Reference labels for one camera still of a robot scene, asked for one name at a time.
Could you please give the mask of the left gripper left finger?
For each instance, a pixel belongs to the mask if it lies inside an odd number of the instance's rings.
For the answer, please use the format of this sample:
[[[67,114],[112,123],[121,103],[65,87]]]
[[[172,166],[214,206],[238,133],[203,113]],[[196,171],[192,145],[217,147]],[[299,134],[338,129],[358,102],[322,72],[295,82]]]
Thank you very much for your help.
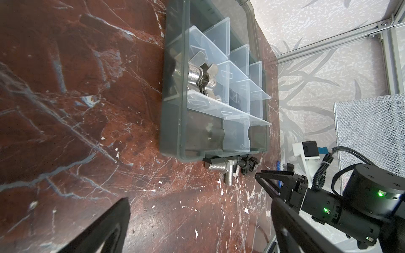
[[[121,253],[130,215],[128,198],[121,198],[60,252],[95,253],[100,249],[102,253]]]

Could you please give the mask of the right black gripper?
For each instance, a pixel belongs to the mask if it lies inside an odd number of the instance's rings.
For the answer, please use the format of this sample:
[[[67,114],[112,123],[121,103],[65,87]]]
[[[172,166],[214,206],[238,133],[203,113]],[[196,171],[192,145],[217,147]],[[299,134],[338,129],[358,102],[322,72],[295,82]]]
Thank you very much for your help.
[[[308,188],[305,176],[290,171],[262,170],[255,180],[273,199],[281,199],[297,213],[303,211],[321,224],[328,224],[354,238],[358,248],[374,246],[381,232],[381,222],[344,203],[326,190]]]

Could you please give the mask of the silver wing nut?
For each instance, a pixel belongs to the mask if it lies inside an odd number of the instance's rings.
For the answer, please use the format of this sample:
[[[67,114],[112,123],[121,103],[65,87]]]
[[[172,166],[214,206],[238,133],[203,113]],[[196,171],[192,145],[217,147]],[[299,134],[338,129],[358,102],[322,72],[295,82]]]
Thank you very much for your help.
[[[197,52],[188,61],[187,90],[199,92],[221,102],[221,96],[215,94],[217,74],[217,64],[209,65],[205,53],[202,51]]]

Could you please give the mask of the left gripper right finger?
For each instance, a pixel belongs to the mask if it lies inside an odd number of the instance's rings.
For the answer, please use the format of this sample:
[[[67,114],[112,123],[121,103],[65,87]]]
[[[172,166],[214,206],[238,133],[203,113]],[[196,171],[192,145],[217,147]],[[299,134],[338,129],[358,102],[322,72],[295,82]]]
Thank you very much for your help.
[[[281,199],[272,200],[271,215],[280,252],[341,252]]]

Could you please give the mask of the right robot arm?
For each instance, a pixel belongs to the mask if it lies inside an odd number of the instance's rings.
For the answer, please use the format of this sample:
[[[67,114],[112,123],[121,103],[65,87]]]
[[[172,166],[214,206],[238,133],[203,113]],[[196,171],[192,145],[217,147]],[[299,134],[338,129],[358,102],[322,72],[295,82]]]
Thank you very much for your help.
[[[359,249],[380,244],[384,253],[405,251],[405,179],[370,164],[336,173],[331,191],[309,188],[304,176],[262,170],[256,181],[272,199],[304,212],[355,239]]]

